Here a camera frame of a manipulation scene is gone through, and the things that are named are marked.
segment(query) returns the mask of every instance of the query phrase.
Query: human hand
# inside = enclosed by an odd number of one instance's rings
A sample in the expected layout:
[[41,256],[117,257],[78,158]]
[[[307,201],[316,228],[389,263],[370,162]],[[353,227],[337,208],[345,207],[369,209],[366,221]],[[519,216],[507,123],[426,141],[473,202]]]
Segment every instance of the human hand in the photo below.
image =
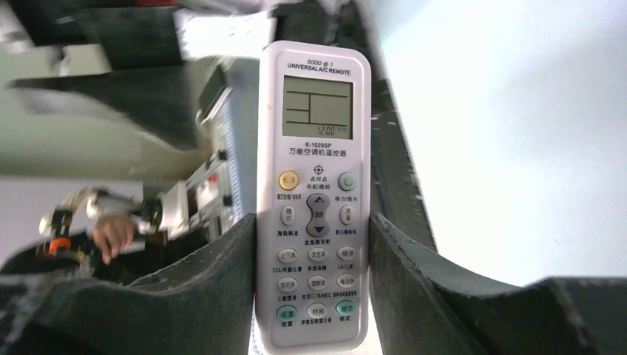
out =
[[120,250],[131,245],[137,226],[124,214],[108,214],[98,219],[94,227],[93,240],[102,253],[102,261],[111,263]]

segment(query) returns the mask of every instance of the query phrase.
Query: orange part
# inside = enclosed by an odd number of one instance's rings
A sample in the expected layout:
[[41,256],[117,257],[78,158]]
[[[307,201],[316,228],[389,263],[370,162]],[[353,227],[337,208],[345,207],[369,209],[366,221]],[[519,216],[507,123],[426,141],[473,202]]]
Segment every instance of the orange part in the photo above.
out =
[[48,252],[50,254],[54,254],[57,252],[57,248],[69,249],[70,246],[72,246],[72,241],[69,238],[65,238],[65,237],[56,238],[50,242],[50,247],[48,247]]

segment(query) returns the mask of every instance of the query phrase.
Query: round button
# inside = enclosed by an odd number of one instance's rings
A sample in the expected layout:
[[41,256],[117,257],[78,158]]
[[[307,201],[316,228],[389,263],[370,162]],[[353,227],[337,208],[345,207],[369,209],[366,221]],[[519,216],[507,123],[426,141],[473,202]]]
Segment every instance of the round button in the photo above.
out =
[[343,300],[335,306],[335,310],[340,316],[350,316],[355,313],[356,309],[355,303],[350,300]]
[[348,226],[353,221],[353,207],[346,205],[339,209],[339,221]]
[[339,188],[344,191],[353,191],[357,185],[357,178],[351,172],[345,172],[337,179]]
[[343,246],[337,249],[337,257],[342,260],[352,260],[355,257],[355,249],[350,246]]
[[351,274],[341,274],[337,277],[337,284],[343,288],[350,288],[355,285],[355,277]]
[[296,307],[293,305],[282,305],[277,309],[277,318],[281,322],[289,322],[296,318]]
[[277,282],[277,287],[283,292],[292,292],[298,286],[298,282],[293,277],[283,277]]
[[296,210],[290,206],[283,206],[281,209],[281,222],[286,226],[291,226],[296,220]]
[[327,278],[322,275],[313,275],[307,280],[307,285],[313,290],[322,290],[327,287]]
[[319,319],[327,315],[327,306],[321,303],[314,303],[307,307],[309,317]]
[[311,261],[319,263],[327,258],[327,251],[323,248],[312,248],[307,252],[307,256]]
[[287,191],[294,190],[298,186],[298,176],[295,172],[282,173],[279,177],[279,186]]
[[282,262],[289,264],[289,263],[293,263],[294,261],[296,261],[296,259],[298,258],[298,253],[293,249],[285,248],[279,251],[279,254],[277,254],[277,257]]

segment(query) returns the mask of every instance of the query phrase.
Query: white remote control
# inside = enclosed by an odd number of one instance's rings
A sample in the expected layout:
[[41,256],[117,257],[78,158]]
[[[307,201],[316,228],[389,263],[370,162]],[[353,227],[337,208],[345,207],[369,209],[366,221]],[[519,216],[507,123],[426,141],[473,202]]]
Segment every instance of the white remote control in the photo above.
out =
[[355,50],[277,41],[262,54],[255,310],[270,354],[365,338],[370,82]]

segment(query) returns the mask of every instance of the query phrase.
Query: green button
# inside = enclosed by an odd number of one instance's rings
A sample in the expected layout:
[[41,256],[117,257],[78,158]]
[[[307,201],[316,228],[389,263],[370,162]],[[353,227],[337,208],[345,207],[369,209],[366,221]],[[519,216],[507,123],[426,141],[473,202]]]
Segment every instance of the green button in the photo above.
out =
[[296,307],[292,305],[282,305],[277,309],[277,317],[281,322],[289,322],[296,318]]
[[344,191],[353,191],[357,185],[357,178],[352,173],[345,172],[339,176],[337,184],[339,185],[339,188]]
[[349,300],[343,300],[335,306],[335,310],[341,316],[350,316],[356,309],[355,303]]

